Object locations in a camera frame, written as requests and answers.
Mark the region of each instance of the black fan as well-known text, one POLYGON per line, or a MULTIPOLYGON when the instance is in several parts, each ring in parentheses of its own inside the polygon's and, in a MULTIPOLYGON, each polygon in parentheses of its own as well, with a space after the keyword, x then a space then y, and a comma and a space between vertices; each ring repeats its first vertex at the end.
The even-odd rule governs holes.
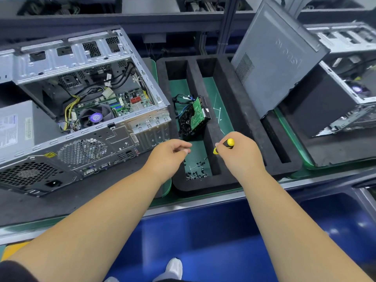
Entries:
POLYGON ((91 127, 99 122, 105 122, 115 118, 109 105, 101 104, 81 112, 80 122, 83 128, 91 127))

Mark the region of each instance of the person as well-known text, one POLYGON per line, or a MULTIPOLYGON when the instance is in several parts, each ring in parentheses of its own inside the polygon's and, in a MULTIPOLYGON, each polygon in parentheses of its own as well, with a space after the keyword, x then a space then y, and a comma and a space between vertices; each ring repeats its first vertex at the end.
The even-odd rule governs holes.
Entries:
MULTIPOLYGON (((372 281, 266 172, 253 140, 231 132, 221 142, 228 138, 235 146, 216 144, 217 151, 244 189, 279 282, 372 281)), ((141 170, 0 263, 0 281, 103 281, 157 190, 177 171, 191 146, 178 139, 159 144, 141 170)), ((173 258, 154 281, 181 278, 181 261, 173 258)))

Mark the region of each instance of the yellow and black screwdriver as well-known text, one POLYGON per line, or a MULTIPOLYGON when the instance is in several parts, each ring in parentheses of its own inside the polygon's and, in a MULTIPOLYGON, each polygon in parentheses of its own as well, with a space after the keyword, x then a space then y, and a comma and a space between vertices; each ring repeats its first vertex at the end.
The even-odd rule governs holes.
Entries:
MULTIPOLYGON (((226 141, 223 142, 223 145, 229 149, 232 149, 235 145, 235 141, 233 138, 228 138, 226 141)), ((213 154, 219 154, 216 147, 213 150, 213 154)))

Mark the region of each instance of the blue floor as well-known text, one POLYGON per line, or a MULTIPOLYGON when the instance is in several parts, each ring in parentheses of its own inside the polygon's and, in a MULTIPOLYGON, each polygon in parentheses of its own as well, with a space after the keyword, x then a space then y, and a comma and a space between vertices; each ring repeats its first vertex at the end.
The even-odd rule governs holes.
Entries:
MULTIPOLYGON (((376 226, 352 198, 333 195, 302 207, 355 262, 376 259, 376 226)), ((184 280, 277 282, 245 200, 141 221, 108 276, 150 282, 172 257, 183 262, 184 280)))

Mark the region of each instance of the left hand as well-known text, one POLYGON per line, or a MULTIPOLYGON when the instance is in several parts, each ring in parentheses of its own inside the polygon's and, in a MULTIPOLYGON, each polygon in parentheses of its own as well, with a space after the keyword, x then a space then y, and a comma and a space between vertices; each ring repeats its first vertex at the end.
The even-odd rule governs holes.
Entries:
POLYGON ((142 169, 155 177, 162 185, 176 173, 179 165, 191 152, 191 146, 190 142, 179 139, 162 142, 150 153, 142 169))

